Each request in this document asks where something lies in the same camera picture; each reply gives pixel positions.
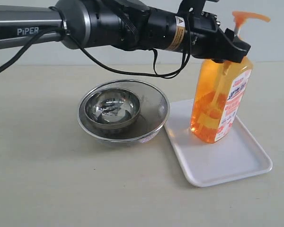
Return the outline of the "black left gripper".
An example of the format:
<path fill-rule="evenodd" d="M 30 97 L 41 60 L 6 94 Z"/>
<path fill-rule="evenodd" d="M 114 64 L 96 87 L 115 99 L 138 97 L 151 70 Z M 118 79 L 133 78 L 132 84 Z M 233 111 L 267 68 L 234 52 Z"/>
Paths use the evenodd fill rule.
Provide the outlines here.
<path fill-rule="evenodd" d="M 234 31 L 223 32 L 217 15 L 204 11 L 205 0 L 183 0 L 178 15 L 187 22 L 187 49 L 197 59 L 211 59 L 216 62 L 241 63 L 251 45 L 242 41 Z"/>

